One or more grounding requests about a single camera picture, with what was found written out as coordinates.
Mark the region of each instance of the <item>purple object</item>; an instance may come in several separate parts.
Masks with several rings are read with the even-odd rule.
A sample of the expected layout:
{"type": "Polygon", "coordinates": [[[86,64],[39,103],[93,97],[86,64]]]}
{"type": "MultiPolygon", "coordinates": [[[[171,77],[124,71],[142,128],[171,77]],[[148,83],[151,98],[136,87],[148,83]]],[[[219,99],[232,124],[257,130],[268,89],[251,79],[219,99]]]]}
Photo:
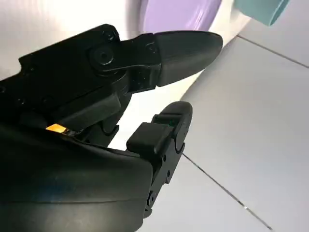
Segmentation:
{"type": "Polygon", "coordinates": [[[221,0],[142,0],[140,32],[208,31],[221,0]]]}

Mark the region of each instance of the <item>black bracket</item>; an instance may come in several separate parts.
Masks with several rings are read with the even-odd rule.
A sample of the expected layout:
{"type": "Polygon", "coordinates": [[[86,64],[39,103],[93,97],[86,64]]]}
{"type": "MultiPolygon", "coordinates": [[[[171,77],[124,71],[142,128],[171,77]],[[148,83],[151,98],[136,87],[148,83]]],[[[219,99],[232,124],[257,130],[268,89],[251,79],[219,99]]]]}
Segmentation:
{"type": "Polygon", "coordinates": [[[192,119],[192,106],[177,101],[167,106],[151,123],[142,123],[127,142],[127,149],[140,154],[153,166],[153,180],[144,217],[151,214],[162,186],[168,184],[184,150],[192,119]]]}

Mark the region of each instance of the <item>screw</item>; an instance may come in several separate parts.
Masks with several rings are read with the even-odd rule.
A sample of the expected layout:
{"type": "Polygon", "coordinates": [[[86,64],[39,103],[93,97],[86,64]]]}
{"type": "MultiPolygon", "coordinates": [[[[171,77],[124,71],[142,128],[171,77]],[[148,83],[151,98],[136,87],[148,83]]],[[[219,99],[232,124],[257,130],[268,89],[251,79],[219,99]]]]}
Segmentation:
{"type": "Polygon", "coordinates": [[[5,87],[4,86],[0,86],[0,93],[5,93],[5,87]]]}
{"type": "Polygon", "coordinates": [[[150,207],[153,206],[155,199],[156,199],[156,194],[154,192],[151,192],[149,194],[148,201],[147,201],[148,206],[150,207]]]}
{"type": "Polygon", "coordinates": [[[102,34],[107,40],[110,41],[113,40],[115,37],[115,34],[110,30],[104,30],[102,34]]]}
{"type": "Polygon", "coordinates": [[[17,99],[17,105],[18,106],[23,106],[23,105],[25,105],[25,103],[26,103],[25,99],[23,99],[23,98],[17,99]]]}
{"type": "Polygon", "coordinates": [[[101,64],[107,65],[114,59],[113,52],[107,47],[99,48],[93,53],[94,60],[101,64]]]}
{"type": "Polygon", "coordinates": [[[150,43],[150,44],[146,45],[146,49],[153,54],[156,53],[156,47],[155,47],[154,43],[150,43]]]}

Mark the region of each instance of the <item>white surface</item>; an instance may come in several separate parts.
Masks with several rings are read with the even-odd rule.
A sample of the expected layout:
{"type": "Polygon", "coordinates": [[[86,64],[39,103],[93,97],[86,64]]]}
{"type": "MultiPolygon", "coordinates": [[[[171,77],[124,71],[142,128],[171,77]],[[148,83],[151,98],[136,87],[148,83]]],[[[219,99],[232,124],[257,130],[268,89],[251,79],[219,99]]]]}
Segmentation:
{"type": "Polygon", "coordinates": [[[308,231],[309,69],[236,38],[185,94],[185,154],[275,231],[308,231]]]}
{"type": "Polygon", "coordinates": [[[309,1],[291,0],[278,21],[266,27],[254,20],[242,37],[309,66],[309,1]]]}
{"type": "Polygon", "coordinates": [[[185,157],[139,232],[268,232],[185,157]]]}
{"type": "MultiPolygon", "coordinates": [[[[222,1],[211,27],[225,44],[249,21],[232,9],[233,2],[222,1]]],[[[116,26],[122,40],[138,34],[140,0],[0,0],[0,5],[0,79],[19,72],[20,56],[104,23],[116,26]]],[[[125,148],[141,122],[179,100],[197,77],[133,96],[111,146],[125,148]]]]}

